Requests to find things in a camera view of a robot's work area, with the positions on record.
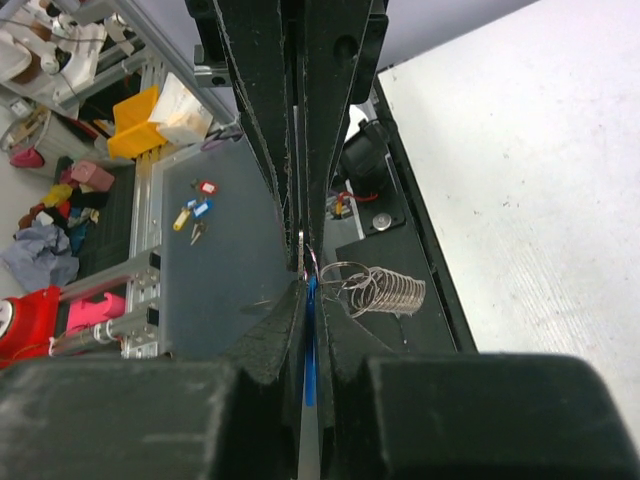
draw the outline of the yellow key tag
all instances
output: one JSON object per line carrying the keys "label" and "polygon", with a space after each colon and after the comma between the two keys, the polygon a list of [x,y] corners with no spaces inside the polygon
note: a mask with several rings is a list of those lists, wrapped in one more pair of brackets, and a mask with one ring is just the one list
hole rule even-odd
{"label": "yellow key tag", "polygon": [[187,220],[189,220],[190,216],[191,216],[191,210],[187,208],[183,208],[182,211],[180,212],[180,215],[178,215],[178,218],[176,218],[176,221],[173,222],[173,229],[176,232],[179,232],[180,230],[182,230],[182,228],[187,223]]}

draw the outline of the silver washer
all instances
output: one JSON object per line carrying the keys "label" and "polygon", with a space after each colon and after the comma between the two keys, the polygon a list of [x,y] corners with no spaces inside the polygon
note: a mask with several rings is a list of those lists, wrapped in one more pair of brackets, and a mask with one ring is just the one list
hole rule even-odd
{"label": "silver washer", "polygon": [[391,215],[388,213],[379,213],[373,217],[373,228],[379,232],[384,232],[391,226]]}

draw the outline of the pink bag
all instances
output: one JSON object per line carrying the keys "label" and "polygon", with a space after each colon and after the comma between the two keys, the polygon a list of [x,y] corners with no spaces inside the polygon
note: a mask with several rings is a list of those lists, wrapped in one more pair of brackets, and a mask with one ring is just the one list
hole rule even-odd
{"label": "pink bag", "polygon": [[73,167],[71,178],[96,192],[108,192],[115,177],[94,163],[82,160]]}
{"label": "pink bag", "polygon": [[12,154],[9,163],[16,168],[41,168],[44,166],[44,158],[31,147]]}

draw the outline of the fabric pile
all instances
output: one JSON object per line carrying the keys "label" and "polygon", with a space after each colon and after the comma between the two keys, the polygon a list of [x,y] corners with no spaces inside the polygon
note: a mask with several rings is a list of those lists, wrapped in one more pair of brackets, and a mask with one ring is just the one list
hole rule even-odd
{"label": "fabric pile", "polygon": [[18,222],[15,243],[0,254],[6,267],[28,292],[63,287],[78,274],[75,258],[90,225],[98,223],[108,192],[94,192],[63,172],[41,202]]}

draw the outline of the gray surface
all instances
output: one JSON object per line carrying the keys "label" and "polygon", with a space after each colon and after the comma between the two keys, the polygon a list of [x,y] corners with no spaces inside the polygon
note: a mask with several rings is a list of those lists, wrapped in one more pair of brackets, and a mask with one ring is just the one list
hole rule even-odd
{"label": "gray surface", "polygon": [[[285,257],[274,202],[245,141],[226,142],[165,172],[162,218],[160,348],[178,358],[222,353],[258,323],[294,278]],[[172,224],[194,198],[193,179],[218,184],[209,230],[193,246],[192,223]]]}
{"label": "gray surface", "polygon": [[397,65],[536,0],[390,0],[378,68]]}
{"label": "gray surface", "polygon": [[[193,47],[200,43],[184,0],[109,0],[145,43],[171,65],[192,90]],[[398,64],[453,40],[535,0],[390,0],[389,31],[380,69]],[[230,88],[197,89],[194,93],[221,122],[236,112]]]}

